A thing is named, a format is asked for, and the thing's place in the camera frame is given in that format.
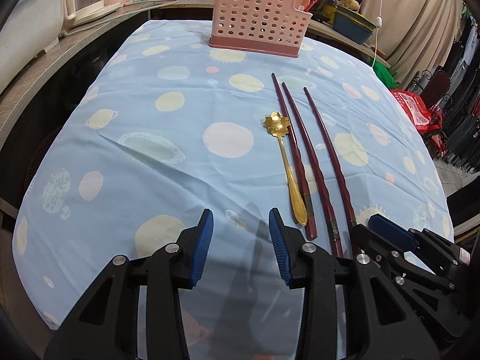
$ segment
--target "dark red chopstick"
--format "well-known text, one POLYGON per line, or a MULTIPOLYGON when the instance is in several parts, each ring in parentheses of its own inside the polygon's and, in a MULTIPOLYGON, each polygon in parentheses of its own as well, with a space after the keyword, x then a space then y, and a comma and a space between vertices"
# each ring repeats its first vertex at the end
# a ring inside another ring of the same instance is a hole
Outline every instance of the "dark red chopstick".
MULTIPOLYGON (((350 199, 349 190, 347 188, 347 183, 345 182, 345 177, 340 167, 340 161, 338 160, 337 153, 335 152, 335 148, 333 147, 333 144, 332 144, 332 140, 328 135, 328 131, 325 127, 325 124, 323 124, 322 117, 320 116, 320 112, 318 112, 318 108, 315 105, 313 98, 311 97, 307 88, 303 88, 303 90, 310 103, 310 107, 313 111, 313 114, 317 119, 317 124, 318 124, 318 127, 320 128, 320 131, 322 132, 323 140, 325 141, 325 146, 328 150, 328 155, 330 156, 330 161, 332 161, 333 169, 335 171, 335 178, 337 179, 338 188, 340 189, 340 196, 342 197, 343 209, 345 210, 346 223, 350 232, 352 228, 357 224, 357 220, 355 218, 355 212, 352 207, 352 202, 350 199)), ((357 254, 360 252, 359 251, 360 249, 358 247, 354 247, 353 245, 352 245, 352 249, 354 254, 357 254)))
POLYGON ((300 112, 295 105, 295 101, 284 82, 282 83, 282 87, 285 92, 286 98, 289 101, 295 119, 297 120, 297 124, 300 128, 300 133, 303 138, 303 143, 307 148, 307 154, 311 164, 311 169, 313 171, 313 177, 315 178, 315 183, 317 184, 317 189, 320 194, 320 201, 322 202, 323 214, 325 215, 328 235, 330 237, 330 244, 332 247, 332 254, 335 257, 343 257, 342 243, 340 240, 340 234, 338 232, 337 219, 335 218, 335 212, 332 203, 330 202, 330 195, 328 194, 328 189, 325 185, 325 178, 323 177, 323 173, 320 170, 320 164, 318 163, 314 146, 311 144, 310 137, 308 135, 307 129, 305 128, 300 112))
MULTIPOLYGON (((290 119, 289 110, 287 109, 287 105, 285 104, 282 91, 280 90, 280 86, 278 85, 277 77, 275 77, 274 73, 272 73, 272 80, 273 85, 275 86, 275 91, 277 92, 278 102, 280 103, 280 110, 282 111, 282 115, 290 119)), ((317 238, 317 226, 315 225, 314 208, 311 204, 310 189, 308 188, 308 181, 307 177, 305 176, 305 168, 303 167, 302 156, 298 148, 297 137, 295 136, 292 124, 290 124, 289 134, 287 135, 287 137, 290 142, 290 151, 293 157, 295 173, 297 174, 298 189, 300 190, 300 195, 303 196, 303 201, 307 209, 308 220, 307 224, 305 225, 305 234, 307 235, 307 239, 309 241, 312 241, 317 238)))

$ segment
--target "gold spoon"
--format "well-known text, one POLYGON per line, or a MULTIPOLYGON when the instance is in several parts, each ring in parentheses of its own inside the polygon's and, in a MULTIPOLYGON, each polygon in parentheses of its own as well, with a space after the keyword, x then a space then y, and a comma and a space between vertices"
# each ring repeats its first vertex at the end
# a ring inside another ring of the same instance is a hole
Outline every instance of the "gold spoon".
POLYGON ((290 120, 286 116, 280 115, 279 112, 272 112, 272 115, 267 116, 263 123, 268 131, 268 133, 277 138, 278 144, 280 145, 280 151, 282 152, 283 166, 285 167, 286 179, 289 183, 289 192, 290 192, 290 201, 292 203, 293 214, 297 219, 298 223, 302 226, 307 224, 307 209, 305 208, 305 203, 303 202, 302 196, 298 185, 293 178, 293 173, 289 165, 289 160, 287 159, 287 154, 285 153, 285 146, 283 145, 282 137, 285 137, 289 133, 288 127, 290 126, 290 120))

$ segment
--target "spoon handle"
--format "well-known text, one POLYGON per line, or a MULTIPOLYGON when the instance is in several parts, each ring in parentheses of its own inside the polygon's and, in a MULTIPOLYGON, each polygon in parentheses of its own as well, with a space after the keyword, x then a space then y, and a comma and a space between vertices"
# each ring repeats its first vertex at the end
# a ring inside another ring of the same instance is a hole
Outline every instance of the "spoon handle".
POLYGON ((289 160, 287 159, 287 154, 285 153, 285 146, 281 137, 277 137, 278 144, 280 145, 280 151, 282 152, 283 166, 285 167, 286 179, 289 183, 289 192, 290 192, 290 201, 292 203, 293 214, 297 219, 298 223, 302 226, 307 224, 307 209, 305 203, 302 200, 298 185, 293 178, 293 173, 289 165, 289 160))

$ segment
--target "blue tablecloth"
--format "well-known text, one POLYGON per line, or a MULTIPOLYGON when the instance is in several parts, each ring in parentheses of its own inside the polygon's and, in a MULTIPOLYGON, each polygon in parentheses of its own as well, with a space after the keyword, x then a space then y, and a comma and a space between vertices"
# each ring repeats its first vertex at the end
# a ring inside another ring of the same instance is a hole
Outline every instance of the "blue tablecloth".
MULTIPOLYGON (((210 32, 209 21, 149 21, 125 41, 28 188, 15 263, 38 312, 56 328, 113 256, 150 255, 210 208, 215 225, 203 278, 181 293, 191 358, 291 359, 302 291, 280 279, 267 226, 272 207, 294 225, 278 143, 262 126, 279 110, 271 73, 296 98, 346 256, 338 186, 304 86, 334 142, 358 222, 381 212, 405 228, 428 227, 452 239, 446 200, 421 137, 369 66, 311 39, 297 59, 214 49, 210 32)), ((315 242, 329 250, 303 145, 301 151, 315 242)))

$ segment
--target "metal screw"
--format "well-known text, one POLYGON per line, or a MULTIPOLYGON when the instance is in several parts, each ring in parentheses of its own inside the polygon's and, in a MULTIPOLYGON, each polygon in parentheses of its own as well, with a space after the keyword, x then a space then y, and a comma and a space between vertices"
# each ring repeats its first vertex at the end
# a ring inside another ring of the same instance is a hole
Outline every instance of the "metal screw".
POLYGON ((168 244, 167 246, 165 246, 165 251, 167 253, 176 253, 180 250, 180 246, 178 246, 177 244, 168 244))
POLYGON ((125 261, 127 261, 127 259, 125 258, 125 256, 122 256, 122 255, 119 255, 119 256, 115 256, 112 260, 112 263, 113 265, 115 266, 120 266, 122 265, 123 263, 125 263, 125 261))
POLYGON ((370 257, 368 257, 366 254, 359 254, 357 256, 357 261, 360 263, 360 264, 363 264, 363 265, 366 265, 370 262, 370 257))
POLYGON ((301 248, 303 249, 303 251, 307 253, 313 253, 314 251, 317 250, 317 247, 315 246, 315 244, 312 244, 311 242, 307 242, 306 244, 303 244, 301 248))

